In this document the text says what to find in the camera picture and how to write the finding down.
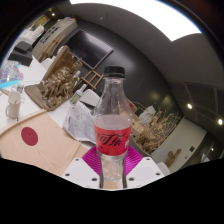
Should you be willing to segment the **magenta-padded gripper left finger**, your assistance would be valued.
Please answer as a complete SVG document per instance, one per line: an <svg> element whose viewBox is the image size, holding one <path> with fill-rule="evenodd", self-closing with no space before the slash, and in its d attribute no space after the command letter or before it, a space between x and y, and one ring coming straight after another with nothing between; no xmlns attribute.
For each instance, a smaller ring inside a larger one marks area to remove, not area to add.
<svg viewBox="0 0 224 224"><path fill-rule="evenodd" d="M84 188L99 189L101 162L96 147L92 147L82 157L74 157L62 177Z"/></svg>

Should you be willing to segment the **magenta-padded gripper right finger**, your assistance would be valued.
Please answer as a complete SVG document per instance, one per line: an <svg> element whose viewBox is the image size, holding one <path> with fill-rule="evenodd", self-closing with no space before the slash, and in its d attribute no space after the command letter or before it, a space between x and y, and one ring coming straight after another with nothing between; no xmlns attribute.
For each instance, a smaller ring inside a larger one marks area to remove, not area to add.
<svg viewBox="0 0 224 224"><path fill-rule="evenodd" d="M161 169L151 157L143 157L130 147L124 160L124 187L134 189L164 177Z"/></svg>

